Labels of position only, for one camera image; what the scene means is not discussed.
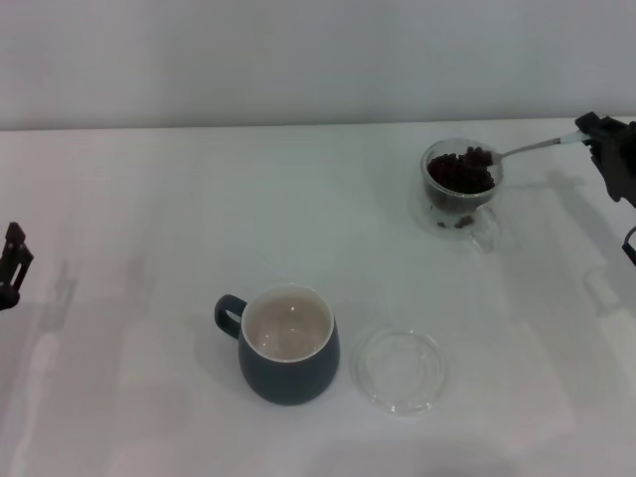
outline mug handle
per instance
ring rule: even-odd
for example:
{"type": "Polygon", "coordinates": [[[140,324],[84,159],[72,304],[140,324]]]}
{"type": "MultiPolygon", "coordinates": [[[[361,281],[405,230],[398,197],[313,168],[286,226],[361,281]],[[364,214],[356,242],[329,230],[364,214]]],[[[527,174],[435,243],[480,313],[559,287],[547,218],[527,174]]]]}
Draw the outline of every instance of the mug handle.
{"type": "Polygon", "coordinates": [[[230,318],[229,311],[242,316],[247,303],[234,295],[225,295],[215,305],[215,322],[217,326],[233,338],[238,339],[240,333],[240,321],[230,318]]]}
{"type": "Polygon", "coordinates": [[[497,249],[501,238],[499,221],[493,210],[486,206],[479,206],[475,214],[475,230],[470,235],[473,244],[482,253],[490,253],[497,249]]]}

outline clear glass saucer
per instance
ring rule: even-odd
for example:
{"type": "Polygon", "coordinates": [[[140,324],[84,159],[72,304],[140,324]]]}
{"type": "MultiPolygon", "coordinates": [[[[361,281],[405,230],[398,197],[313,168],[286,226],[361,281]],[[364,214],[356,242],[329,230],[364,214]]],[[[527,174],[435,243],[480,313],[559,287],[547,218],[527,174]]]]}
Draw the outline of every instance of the clear glass saucer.
{"type": "Polygon", "coordinates": [[[433,406],[444,381],[435,341],[393,328],[368,333],[351,355],[358,389],[383,410],[413,414],[433,406]]]}

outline spoon handle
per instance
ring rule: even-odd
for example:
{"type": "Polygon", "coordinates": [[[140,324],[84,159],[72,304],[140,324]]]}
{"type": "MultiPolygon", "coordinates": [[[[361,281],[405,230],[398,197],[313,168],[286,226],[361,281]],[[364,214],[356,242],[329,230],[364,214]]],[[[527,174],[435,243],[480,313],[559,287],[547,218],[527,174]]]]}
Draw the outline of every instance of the spoon handle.
{"type": "Polygon", "coordinates": [[[520,147],[519,149],[513,149],[512,151],[508,151],[502,154],[501,157],[503,159],[504,157],[512,156],[513,154],[517,154],[519,152],[531,151],[533,149],[542,149],[544,147],[556,146],[558,144],[570,144],[572,142],[584,141],[585,139],[589,139],[589,136],[587,134],[576,131],[570,134],[566,134],[565,136],[555,137],[554,139],[549,139],[547,141],[538,142],[529,146],[520,147]]]}

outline glass cup handle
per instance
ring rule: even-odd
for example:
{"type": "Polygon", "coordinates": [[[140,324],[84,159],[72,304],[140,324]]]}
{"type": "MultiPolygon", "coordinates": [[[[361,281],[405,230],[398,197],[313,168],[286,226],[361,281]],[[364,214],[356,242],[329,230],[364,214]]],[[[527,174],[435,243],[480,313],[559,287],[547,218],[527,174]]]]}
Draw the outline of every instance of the glass cup handle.
{"type": "Polygon", "coordinates": [[[493,210],[482,205],[475,211],[475,228],[470,234],[473,245],[482,253],[491,253],[499,246],[501,228],[493,210]]]}

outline mug rim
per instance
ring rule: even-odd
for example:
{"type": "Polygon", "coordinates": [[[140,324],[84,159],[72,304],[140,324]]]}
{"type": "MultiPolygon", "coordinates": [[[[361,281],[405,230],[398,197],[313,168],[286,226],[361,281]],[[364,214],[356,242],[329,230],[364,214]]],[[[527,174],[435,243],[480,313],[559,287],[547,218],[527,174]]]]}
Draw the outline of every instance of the mug rim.
{"type": "Polygon", "coordinates": [[[298,283],[291,282],[291,283],[284,283],[284,284],[274,285],[274,286],[270,286],[268,288],[265,288],[264,290],[259,292],[256,296],[254,296],[251,300],[249,300],[249,302],[247,303],[247,306],[245,306],[245,309],[242,312],[242,317],[240,319],[240,332],[242,333],[242,336],[245,339],[245,342],[247,343],[247,345],[255,353],[257,353],[259,356],[261,356],[263,359],[271,361],[271,362],[274,362],[274,363],[287,363],[287,364],[289,364],[289,363],[300,363],[301,361],[308,360],[312,356],[316,356],[318,353],[320,353],[325,348],[325,346],[327,346],[327,343],[329,343],[329,340],[331,340],[331,337],[332,337],[332,335],[334,333],[335,324],[336,324],[336,319],[334,317],[333,311],[331,310],[331,307],[325,301],[325,299],[318,294],[318,292],[316,290],[314,290],[310,286],[299,285],[298,283]],[[309,354],[307,354],[305,356],[302,356],[300,358],[294,358],[294,359],[291,359],[291,360],[281,360],[279,358],[272,358],[272,357],[263,355],[259,351],[259,349],[257,349],[253,345],[253,343],[249,340],[249,336],[247,335],[247,332],[246,332],[245,327],[244,327],[244,323],[246,323],[249,320],[249,311],[250,311],[251,305],[253,303],[255,303],[259,298],[262,298],[263,296],[267,295],[268,293],[272,293],[274,291],[282,290],[282,289],[285,289],[285,288],[297,289],[297,290],[300,289],[300,290],[303,290],[303,291],[310,292],[311,294],[314,295],[316,300],[321,302],[325,306],[325,308],[329,311],[329,332],[325,336],[324,341],[320,344],[319,347],[317,347],[311,353],[309,353],[309,354]]]}

